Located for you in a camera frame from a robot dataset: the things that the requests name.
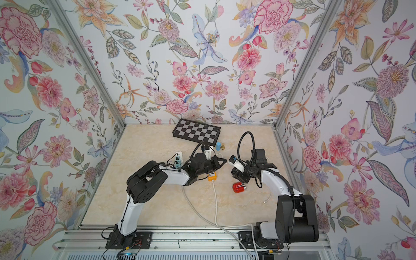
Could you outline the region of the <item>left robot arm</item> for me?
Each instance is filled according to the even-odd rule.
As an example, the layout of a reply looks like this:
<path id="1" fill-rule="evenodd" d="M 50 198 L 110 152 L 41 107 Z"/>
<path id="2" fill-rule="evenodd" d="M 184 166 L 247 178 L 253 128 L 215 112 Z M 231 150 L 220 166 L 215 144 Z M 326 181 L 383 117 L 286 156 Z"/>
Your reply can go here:
<path id="1" fill-rule="evenodd" d="M 132 174 L 127 184 L 127 199 L 121 220 L 106 239 L 106 249 L 127 250 L 134 247 L 148 249 L 152 234 L 137 232 L 137 224 L 145 203 L 151 200 L 163 185 L 190 186 L 199 176 L 219 170 L 227 160 L 216 155 L 192 155 L 180 168 L 174 169 L 152 160 Z"/>

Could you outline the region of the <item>teal charger on white strip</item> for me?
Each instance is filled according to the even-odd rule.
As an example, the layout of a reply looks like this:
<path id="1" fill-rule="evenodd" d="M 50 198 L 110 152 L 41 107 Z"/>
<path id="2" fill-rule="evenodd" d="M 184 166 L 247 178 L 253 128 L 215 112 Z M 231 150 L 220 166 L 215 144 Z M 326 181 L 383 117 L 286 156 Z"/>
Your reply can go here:
<path id="1" fill-rule="evenodd" d="M 174 166 L 176 169 L 179 169 L 182 166 L 181 157 L 179 155 L 177 155 L 175 158 Z"/>

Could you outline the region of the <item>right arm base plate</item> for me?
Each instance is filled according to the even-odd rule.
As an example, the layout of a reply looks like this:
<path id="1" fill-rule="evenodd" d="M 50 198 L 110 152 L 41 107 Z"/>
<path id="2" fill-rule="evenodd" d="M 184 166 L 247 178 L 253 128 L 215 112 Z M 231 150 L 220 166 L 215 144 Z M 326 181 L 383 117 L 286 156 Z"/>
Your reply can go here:
<path id="1" fill-rule="evenodd" d="M 254 243 L 258 249 L 283 249 L 284 245 L 279 240 L 263 238 L 259 234 L 252 237 L 251 231 L 238 232 L 239 248 L 254 249 Z"/>

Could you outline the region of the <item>aluminium corner post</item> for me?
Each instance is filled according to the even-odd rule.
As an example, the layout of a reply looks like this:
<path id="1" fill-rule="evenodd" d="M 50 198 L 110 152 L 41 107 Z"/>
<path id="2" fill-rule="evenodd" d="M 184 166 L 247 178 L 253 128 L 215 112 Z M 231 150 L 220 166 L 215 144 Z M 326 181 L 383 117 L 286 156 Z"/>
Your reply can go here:
<path id="1" fill-rule="evenodd" d="M 58 24 L 62 27 L 63 32 L 68 37 L 69 43 L 73 46 L 76 53 L 80 56 L 80 60 L 85 71 L 92 78 L 98 91 L 103 97 L 104 102 L 108 105 L 108 109 L 110 110 L 113 119 L 121 128 L 121 132 L 123 132 L 127 125 L 124 119 L 122 118 L 121 114 L 119 113 L 119 110 L 115 105 L 115 102 L 112 100 L 105 84 L 102 81 L 102 78 L 100 77 L 95 66 L 91 62 L 90 57 L 88 55 L 88 51 L 86 51 L 86 49 L 84 48 L 69 18 L 65 14 L 62 5 L 59 3 L 59 1 L 46 0 L 45 2 L 48 8 L 51 10 L 52 14 L 55 16 Z"/>
<path id="2" fill-rule="evenodd" d="M 294 82 L 292 83 L 292 85 L 287 91 L 283 92 L 284 94 L 286 94 L 286 96 L 283 97 L 284 103 L 283 103 L 281 113 L 279 114 L 279 116 L 276 118 L 276 121 L 274 122 L 274 125 L 273 125 L 274 131 L 277 132 L 278 128 L 281 125 L 283 125 L 284 119 L 288 113 L 288 110 L 295 97 L 295 94 L 297 90 L 299 89 L 303 81 L 303 78 L 308 73 L 309 67 L 311 66 L 316 54 L 319 51 L 323 38 L 327 30 L 329 29 L 330 23 L 335 17 L 340 4 L 341 4 L 341 1 L 330 1 L 328 4 L 328 7 L 325 9 L 322 20 L 319 23 L 319 26 L 317 27 L 316 33 L 314 34 L 315 39 L 311 43 L 309 49 L 307 50 L 303 61 L 300 63 L 300 68 L 295 76 Z"/>

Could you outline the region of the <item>orange power strip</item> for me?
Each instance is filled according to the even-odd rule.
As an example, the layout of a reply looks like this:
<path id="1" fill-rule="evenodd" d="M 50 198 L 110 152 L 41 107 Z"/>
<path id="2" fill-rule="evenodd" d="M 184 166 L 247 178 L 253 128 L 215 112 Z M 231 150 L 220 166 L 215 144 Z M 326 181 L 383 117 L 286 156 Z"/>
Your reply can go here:
<path id="1" fill-rule="evenodd" d="M 210 173 L 209 176 L 208 176 L 208 181 L 212 182 L 212 181 L 216 181 L 216 180 L 217 180 L 217 174 L 215 172 Z"/>

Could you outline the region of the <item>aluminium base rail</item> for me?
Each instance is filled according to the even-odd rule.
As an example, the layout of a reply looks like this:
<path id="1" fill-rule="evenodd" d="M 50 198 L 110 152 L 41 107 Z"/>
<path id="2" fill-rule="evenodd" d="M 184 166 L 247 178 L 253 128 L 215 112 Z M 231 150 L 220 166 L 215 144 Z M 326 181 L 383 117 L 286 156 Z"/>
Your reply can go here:
<path id="1" fill-rule="evenodd" d="M 333 260 L 327 236 L 317 242 L 284 245 L 269 253 L 267 249 L 242 249 L 236 240 L 240 228 L 224 232 L 214 228 L 140 227 L 151 237 L 133 249 L 106 249 L 98 226 L 66 231 L 53 248 L 54 260 Z"/>

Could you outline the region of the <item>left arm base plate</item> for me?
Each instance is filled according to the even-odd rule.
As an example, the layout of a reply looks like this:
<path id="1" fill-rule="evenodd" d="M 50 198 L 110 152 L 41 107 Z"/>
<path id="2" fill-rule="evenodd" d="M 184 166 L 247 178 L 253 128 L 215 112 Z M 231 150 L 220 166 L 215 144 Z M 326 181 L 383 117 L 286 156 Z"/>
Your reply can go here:
<path id="1" fill-rule="evenodd" d="M 134 232 L 130 235 L 123 236 L 116 232 L 109 234 L 109 239 L 106 243 L 105 249 L 114 250 L 139 250 L 149 249 L 152 241 L 152 232 Z"/>

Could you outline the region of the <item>black white chessboard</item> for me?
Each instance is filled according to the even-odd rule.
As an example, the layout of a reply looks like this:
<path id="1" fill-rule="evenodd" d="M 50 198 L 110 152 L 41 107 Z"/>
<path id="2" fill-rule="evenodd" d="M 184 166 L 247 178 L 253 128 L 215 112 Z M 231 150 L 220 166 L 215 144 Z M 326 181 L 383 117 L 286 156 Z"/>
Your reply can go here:
<path id="1" fill-rule="evenodd" d="M 218 126 L 186 119 L 180 119 L 172 131 L 172 135 L 175 138 L 195 143 L 204 142 L 204 144 L 209 146 L 215 146 L 217 144 L 220 133 L 221 128 Z"/>

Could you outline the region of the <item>left aluminium corner post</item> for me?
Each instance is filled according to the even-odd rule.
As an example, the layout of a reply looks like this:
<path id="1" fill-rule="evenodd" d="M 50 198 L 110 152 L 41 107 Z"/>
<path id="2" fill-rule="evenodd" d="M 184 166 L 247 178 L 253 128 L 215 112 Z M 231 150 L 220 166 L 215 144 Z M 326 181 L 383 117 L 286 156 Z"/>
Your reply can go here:
<path id="1" fill-rule="evenodd" d="M 100 77 L 95 66 L 91 62 L 90 57 L 88 55 L 88 51 L 86 51 L 86 49 L 84 48 L 69 18 L 65 14 L 62 5 L 59 3 L 59 1 L 46 0 L 45 2 L 48 8 L 51 10 L 52 14 L 55 16 L 58 24 L 62 27 L 63 32 L 68 37 L 69 43 L 73 46 L 76 53 L 80 56 L 80 60 L 85 71 L 92 78 L 98 91 L 103 97 L 104 102 L 108 105 L 108 109 L 110 110 L 113 119 L 121 128 L 121 132 L 123 132 L 127 125 L 124 119 L 122 118 L 121 114 L 119 113 L 119 110 L 115 105 L 115 102 L 112 100 L 105 84 L 102 81 L 102 78 Z"/>

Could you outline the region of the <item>white power strip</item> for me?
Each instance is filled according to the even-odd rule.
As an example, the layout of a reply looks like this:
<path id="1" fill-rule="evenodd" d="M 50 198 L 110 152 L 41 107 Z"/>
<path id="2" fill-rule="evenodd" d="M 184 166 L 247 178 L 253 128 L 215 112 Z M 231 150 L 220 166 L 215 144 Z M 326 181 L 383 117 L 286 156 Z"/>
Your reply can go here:
<path id="1" fill-rule="evenodd" d="M 183 154 L 182 152 L 177 152 L 174 156 L 174 167 L 176 169 L 182 168 L 183 165 Z"/>

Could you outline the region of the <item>red electric shaver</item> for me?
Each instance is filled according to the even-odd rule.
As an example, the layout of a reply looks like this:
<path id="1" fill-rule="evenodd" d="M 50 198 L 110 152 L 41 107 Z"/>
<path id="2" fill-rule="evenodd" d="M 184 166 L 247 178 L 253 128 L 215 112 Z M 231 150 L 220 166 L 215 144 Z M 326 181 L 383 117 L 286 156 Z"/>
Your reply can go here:
<path id="1" fill-rule="evenodd" d="M 234 193 L 242 193 L 246 190 L 246 185 L 241 182 L 234 183 L 232 185 L 232 190 Z"/>

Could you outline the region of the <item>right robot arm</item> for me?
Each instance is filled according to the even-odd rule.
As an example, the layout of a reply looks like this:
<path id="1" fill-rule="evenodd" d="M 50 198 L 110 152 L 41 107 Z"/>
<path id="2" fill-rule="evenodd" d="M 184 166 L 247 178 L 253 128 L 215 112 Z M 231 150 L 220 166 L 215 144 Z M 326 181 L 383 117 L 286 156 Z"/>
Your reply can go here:
<path id="1" fill-rule="evenodd" d="M 241 161 L 232 155 L 229 161 L 233 166 L 232 176 L 242 184 L 255 179 L 277 198 L 275 220 L 256 223 L 253 242 L 261 248 L 317 242 L 319 225 L 313 197 L 296 190 L 277 166 L 267 161 L 264 149 L 253 150 L 252 156 L 252 160 Z"/>

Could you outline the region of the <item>right aluminium corner post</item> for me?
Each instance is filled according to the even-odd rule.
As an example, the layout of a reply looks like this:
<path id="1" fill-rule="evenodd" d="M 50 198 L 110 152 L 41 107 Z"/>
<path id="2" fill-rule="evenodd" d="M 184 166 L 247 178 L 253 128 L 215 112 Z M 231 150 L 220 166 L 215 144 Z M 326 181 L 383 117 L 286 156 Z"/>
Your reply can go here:
<path id="1" fill-rule="evenodd" d="M 327 30 L 329 29 L 330 23 L 335 17 L 340 4 L 341 4 L 341 1 L 330 1 L 328 4 L 328 7 L 325 9 L 322 20 L 319 23 L 319 26 L 317 27 L 316 33 L 314 34 L 315 39 L 311 43 L 309 49 L 307 50 L 303 61 L 300 63 L 300 68 L 295 76 L 294 82 L 292 83 L 292 85 L 287 91 L 283 92 L 284 94 L 286 94 L 286 96 L 283 97 L 284 103 L 283 103 L 281 113 L 279 114 L 279 116 L 276 118 L 276 121 L 274 122 L 274 125 L 273 125 L 274 131 L 277 132 L 278 128 L 281 125 L 283 125 L 284 119 L 288 113 L 288 110 L 295 97 L 295 94 L 297 90 L 299 89 L 303 81 L 303 78 L 308 73 L 309 67 L 311 66 L 316 54 L 319 51 L 323 38 Z"/>

